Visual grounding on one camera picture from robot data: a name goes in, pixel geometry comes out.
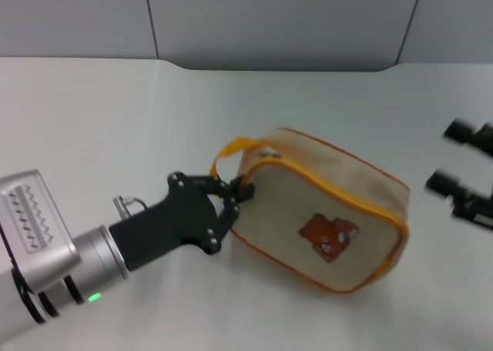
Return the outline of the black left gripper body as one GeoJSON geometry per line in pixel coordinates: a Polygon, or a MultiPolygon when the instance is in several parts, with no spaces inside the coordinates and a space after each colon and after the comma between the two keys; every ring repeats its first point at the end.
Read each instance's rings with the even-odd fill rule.
{"type": "Polygon", "coordinates": [[[181,246],[207,255],[220,251],[220,219],[207,194],[176,172],[168,178],[168,194],[160,202],[109,227],[126,268],[133,272],[181,246]]]}

